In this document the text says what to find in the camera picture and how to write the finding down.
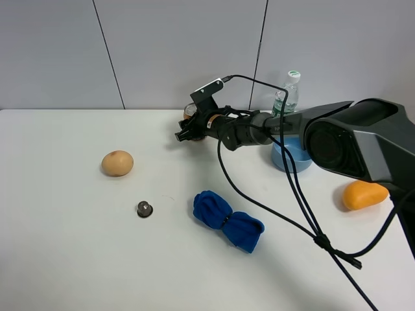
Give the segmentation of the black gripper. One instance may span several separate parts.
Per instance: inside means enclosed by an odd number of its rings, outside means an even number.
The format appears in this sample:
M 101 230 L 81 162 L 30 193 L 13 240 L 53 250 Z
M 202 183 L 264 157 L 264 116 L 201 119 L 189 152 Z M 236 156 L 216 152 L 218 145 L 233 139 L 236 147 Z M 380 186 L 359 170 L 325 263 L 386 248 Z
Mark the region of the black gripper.
M 219 135 L 226 130 L 227 123 L 233 121 L 238 112 L 230 106 L 223 108 L 210 108 L 197 111 L 197 116 L 180 121 L 180 128 L 196 128 L 183 129 L 175 133 L 175 137 L 179 142 L 182 141 L 199 141 L 203 136 L 219 138 Z

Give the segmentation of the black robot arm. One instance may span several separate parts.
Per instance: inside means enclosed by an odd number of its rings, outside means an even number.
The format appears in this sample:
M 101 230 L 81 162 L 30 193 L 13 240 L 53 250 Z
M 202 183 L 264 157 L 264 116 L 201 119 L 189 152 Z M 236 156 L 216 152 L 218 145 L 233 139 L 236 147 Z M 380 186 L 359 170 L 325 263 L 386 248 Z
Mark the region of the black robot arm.
M 216 104 L 199 106 L 179 122 L 178 141 L 201 137 L 221 140 L 231 151 L 241 146 L 270 144 L 272 137 L 298 136 L 320 168 L 386 187 L 394 208 L 377 236 L 353 257 L 367 254 L 384 235 L 394 215 L 414 207 L 414 124 L 405 108 L 369 98 L 316 106 L 282 118 Z

